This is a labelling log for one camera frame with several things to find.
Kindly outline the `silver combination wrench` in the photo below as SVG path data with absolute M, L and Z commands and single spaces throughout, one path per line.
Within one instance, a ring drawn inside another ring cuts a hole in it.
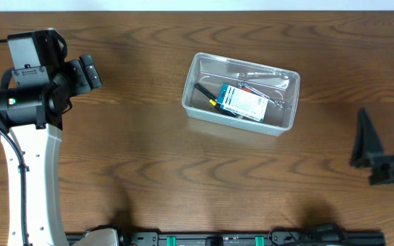
M 237 86 L 239 88 L 246 87 L 250 89 L 253 94 L 266 98 L 269 104 L 278 109 L 285 108 L 284 94 L 282 90 L 277 89 L 276 87 L 246 81 L 238 81 Z

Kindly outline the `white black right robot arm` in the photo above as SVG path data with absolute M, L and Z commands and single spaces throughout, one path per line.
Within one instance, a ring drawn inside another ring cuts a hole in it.
M 371 170 L 369 184 L 394 184 L 394 154 L 387 155 L 366 108 L 357 113 L 356 137 L 350 165 Z

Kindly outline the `yellow black small screwdriver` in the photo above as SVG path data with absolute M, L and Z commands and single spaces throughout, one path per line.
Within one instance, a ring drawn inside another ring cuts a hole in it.
M 213 99 L 210 99 L 209 102 L 213 105 L 213 107 L 221 114 L 223 115 L 228 115 L 228 112 L 226 112 L 225 110 L 223 110 L 220 105 Z

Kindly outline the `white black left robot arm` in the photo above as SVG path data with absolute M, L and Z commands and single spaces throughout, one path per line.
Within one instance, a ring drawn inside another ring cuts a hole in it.
M 0 85 L 0 131 L 9 177 L 8 245 L 70 245 L 60 209 L 62 116 L 102 86 L 90 55 L 67 61 L 52 28 L 7 37 L 14 67 Z

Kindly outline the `blue white packaged tool card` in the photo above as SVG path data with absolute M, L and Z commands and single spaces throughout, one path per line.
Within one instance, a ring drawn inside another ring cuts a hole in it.
M 224 110 L 262 122 L 268 99 L 225 83 L 221 87 L 217 103 Z

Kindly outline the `clear plastic container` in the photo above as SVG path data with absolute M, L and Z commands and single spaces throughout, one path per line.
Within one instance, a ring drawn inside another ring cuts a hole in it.
M 219 113 L 209 99 L 194 86 L 207 88 L 218 98 L 223 84 L 238 87 L 238 81 L 269 85 L 282 90 L 285 108 L 267 105 L 262 122 Z M 248 131 L 279 136 L 291 129 L 296 116 L 300 91 L 300 75 L 291 70 L 275 68 L 207 53 L 194 56 L 183 91 L 182 106 L 191 118 L 205 120 Z

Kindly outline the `black handled metal tool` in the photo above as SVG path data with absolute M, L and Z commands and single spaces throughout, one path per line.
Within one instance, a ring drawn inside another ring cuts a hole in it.
M 204 94 L 209 100 L 210 99 L 213 99 L 213 100 L 215 100 L 216 102 L 217 102 L 217 98 L 215 97 L 215 95 L 213 94 L 213 93 L 211 93 L 207 88 L 205 88 L 205 87 L 203 87 L 201 84 L 199 84 L 199 83 L 196 83 L 195 84 L 195 86 L 194 86 L 199 92 L 201 92 L 202 94 Z M 242 116 L 241 115 L 238 115 L 238 114 L 235 114 L 235 113 L 233 113 L 233 112 L 231 112 L 231 111 L 227 111 L 227 110 L 225 110 L 226 112 L 228 112 L 228 115 L 227 116 L 231 116 L 231 117 L 234 117 L 234 118 L 239 118 L 239 119 L 242 119 Z

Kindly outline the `red handled pliers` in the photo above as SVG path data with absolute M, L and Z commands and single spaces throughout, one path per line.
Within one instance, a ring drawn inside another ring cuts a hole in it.
M 252 94 L 253 94 L 253 92 L 252 92 L 250 89 L 246 88 L 246 87 L 241 87 L 240 89 L 243 90 L 243 91 L 245 91 L 245 92 L 248 92 L 248 93 L 252 93 Z

